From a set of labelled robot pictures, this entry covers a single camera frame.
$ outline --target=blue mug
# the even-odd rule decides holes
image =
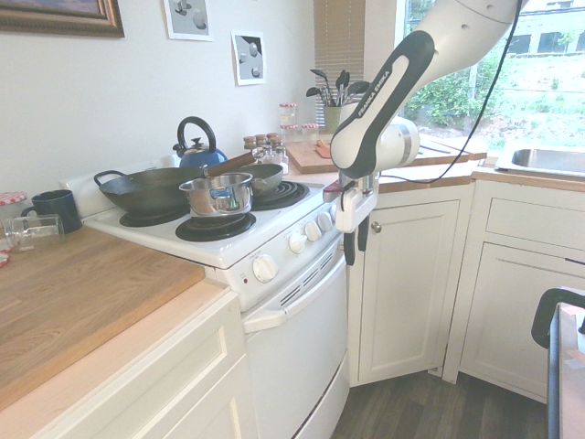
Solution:
[[[73,193],[70,190],[51,190],[35,195],[32,198],[33,206],[26,208],[20,214],[25,217],[35,211],[37,215],[59,215],[63,222],[65,233],[72,233],[81,228],[80,214],[77,211]]]

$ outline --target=wok handle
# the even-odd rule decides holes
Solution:
[[[256,159],[253,153],[246,153],[235,158],[230,158],[230,160],[226,160],[219,165],[208,167],[203,172],[205,173],[205,177],[218,177],[226,172],[235,171],[240,167],[251,165],[255,161]]]
[[[116,176],[120,176],[120,177],[126,177],[126,175],[120,171],[103,171],[103,172],[100,172],[99,174],[96,174],[95,176],[93,176],[93,181],[95,181],[95,184],[100,187],[101,186],[100,178],[108,176],[110,174],[115,174]]]

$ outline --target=black wok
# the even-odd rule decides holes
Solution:
[[[253,162],[252,153],[247,153],[207,169],[167,167],[130,175],[120,171],[104,171],[96,174],[93,180],[103,195],[133,217],[154,217],[182,208],[188,210],[186,195],[179,190],[181,184],[196,178],[217,177]],[[111,174],[119,177],[100,182],[101,177]]]

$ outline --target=oven door handle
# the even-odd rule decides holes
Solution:
[[[331,272],[290,305],[281,309],[259,310],[252,318],[243,323],[244,334],[251,334],[253,332],[259,332],[264,329],[271,329],[283,325],[289,318],[303,311],[309,304],[319,297],[322,292],[327,291],[329,284],[333,282],[337,275],[339,275],[339,272],[345,267],[346,262],[344,258],[341,257]]]

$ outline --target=picture frame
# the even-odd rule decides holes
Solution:
[[[232,30],[231,42],[238,85],[266,83],[264,34],[250,30]]]
[[[213,41],[208,0],[163,0],[168,37]]]
[[[118,0],[0,0],[0,31],[124,37]]]

